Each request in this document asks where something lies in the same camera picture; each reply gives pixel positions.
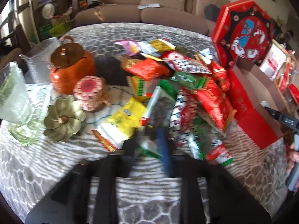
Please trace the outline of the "person's right hand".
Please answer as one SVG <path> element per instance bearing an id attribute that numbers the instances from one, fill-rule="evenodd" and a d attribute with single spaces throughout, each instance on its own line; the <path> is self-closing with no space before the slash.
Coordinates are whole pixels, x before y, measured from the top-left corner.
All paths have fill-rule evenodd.
<path id="1" fill-rule="evenodd" d="M 298 156 L 298 151 L 295 150 L 295 144 L 292 143 L 290 147 L 288 148 L 287 152 L 287 174 L 290 174 L 291 170 L 294 168 L 295 163 L 298 163 L 299 156 Z"/>

